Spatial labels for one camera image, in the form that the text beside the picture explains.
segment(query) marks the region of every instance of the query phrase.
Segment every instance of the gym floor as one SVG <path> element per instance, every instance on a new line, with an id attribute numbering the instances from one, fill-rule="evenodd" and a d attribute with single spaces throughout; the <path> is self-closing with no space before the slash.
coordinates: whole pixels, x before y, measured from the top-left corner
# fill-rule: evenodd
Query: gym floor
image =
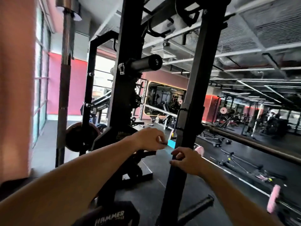
<path id="1" fill-rule="evenodd" d="M 44 133 L 39 137 L 34 148 L 32 167 L 34 176 L 36 177 L 55 167 L 56 125 L 56 121 L 47 121 L 44 127 Z M 158 124 L 154 124 L 154 127 L 163 130 L 163 127 Z M 164 132 L 166 137 L 168 137 L 170 131 L 165 130 Z M 255 137 L 265 143 L 274 144 L 299 153 L 301 151 L 299 146 L 301 137 L 299 136 L 287 134 L 281 140 L 273 140 L 270 137 L 262 137 L 259 135 Z M 212 144 L 199 138 L 197 138 L 196 143 L 205 148 L 205 157 L 213 157 L 217 160 L 225 159 L 225 155 L 220 151 L 220 148 L 215 148 Z M 288 181 L 286 182 L 287 187 L 284 190 L 284 195 L 286 198 L 294 200 L 301 205 L 301 195 L 298 194 L 298 190 L 301 188 L 301 180 L 299 179 L 301 167 L 236 142 L 232 142 L 230 145 L 223 144 L 222 149 L 228 152 L 235 152 L 237 156 L 247 158 L 256 164 L 263 164 L 264 168 L 268 171 L 287 176 Z M 130 200 L 133 202 L 140 213 L 140 225 L 153 226 L 160 213 L 170 168 L 169 160 L 171 159 L 171 151 L 172 148 L 167 146 L 165 150 L 158 151 L 155 156 L 148 156 L 140 162 L 141 166 L 147 166 L 153 172 L 153 180 L 139 183 L 129 189 L 117 191 L 116 200 Z M 65 162 L 77 156 L 78 153 L 66 150 Z M 262 208 L 266 208 L 268 202 L 267 196 L 239 181 L 232 175 L 226 174 L 226 176 L 251 201 Z M 180 213 L 208 195 L 212 195 L 215 198 L 214 206 L 200 213 L 186 225 L 232 225 L 213 191 L 201 178 L 196 176 L 187 176 Z"/>

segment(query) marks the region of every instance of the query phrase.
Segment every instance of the person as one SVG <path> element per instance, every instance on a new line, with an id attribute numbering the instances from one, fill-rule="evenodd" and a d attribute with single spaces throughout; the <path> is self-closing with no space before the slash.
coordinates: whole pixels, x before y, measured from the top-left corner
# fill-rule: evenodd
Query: person
<path id="1" fill-rule="evenodd" d="M 71 160 L 0 202 L 1 226 L 69 226 L 87 211 L 95 194 L 130 155 L 139 149 L 155 151 L 165 146 L 162 131 L 145 128 Z M 172 154 L 176 156 L 170 161 L 172 166 L 200 176 L 209 184 L 233 225 L 280 225 L 278 220 L 235 189 L 196 151 L 179 147 Z"/>

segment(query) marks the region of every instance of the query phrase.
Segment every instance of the ceiling duct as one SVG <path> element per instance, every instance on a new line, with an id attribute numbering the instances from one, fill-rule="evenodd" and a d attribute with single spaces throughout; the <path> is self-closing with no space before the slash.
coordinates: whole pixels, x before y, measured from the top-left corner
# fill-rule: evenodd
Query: ceiling duct
<path id="1" fill-rule="evenodd" d="M 165 42 L 160 43 L 156 47 L 153 47 L 150 52 L 152 54 L 157 54 L 157 55 L 161 56 L 162 59 L 168 59 L 168 58 L 176 57 L 176 55 L 174 55 L 170 51 L 168 51 L 168 47 L 169 47 L 168 44 L 166 44 Z"/>

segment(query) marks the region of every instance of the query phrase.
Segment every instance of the forearm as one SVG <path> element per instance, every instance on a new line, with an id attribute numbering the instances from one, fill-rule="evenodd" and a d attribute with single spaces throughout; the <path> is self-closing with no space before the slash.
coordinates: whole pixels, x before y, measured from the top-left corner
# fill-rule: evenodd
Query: forearm
<path id="1" fill-rule="evenodd" d="M 0 202 L 2 225 L 71 225 L 137 149 L 124 139 L 76 158 Z"/>
<path id="2" fill-rule="evenodd" d="M 237 190 L 214 165 L 205 160 L 203 161 L 203 166 L 200 168 L 200 170 L 203 170 L 202 177 L 224 206 L 233 225 L 281 225 L 279 221 Z"/>

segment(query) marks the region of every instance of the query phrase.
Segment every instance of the exposed ceiling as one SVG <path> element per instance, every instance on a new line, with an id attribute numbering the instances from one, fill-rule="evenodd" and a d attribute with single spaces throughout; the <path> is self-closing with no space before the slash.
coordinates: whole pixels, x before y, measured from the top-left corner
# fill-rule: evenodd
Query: exposed ceiling
<path id="1" fill-rule="evenodd" d="M 109 30 L 119 32 L 122 0 L 79 1 L 100 25 L 97 35 Z M 163 1 L 150 0 L 145 7 L 153 11 Z M 221 32 L 214 61 L 217 68 L 213 67 L 211 73 L 212 87 L 251 92 L 266 101 L 300 110 L 301 0 L 232 0 L 226 15 L 231 13 L 236 15 Z M 164 70 L 188 78 L 201 17 L 190 28 L 178 15 L 172 19 L 174 23 L 166 20 L 153 28 L 159 33 L 170 29 L 165 39 L 145 36 L 143 53 L 164 56 Z M 183 45 L 185 32 L 189 33 Z"/>

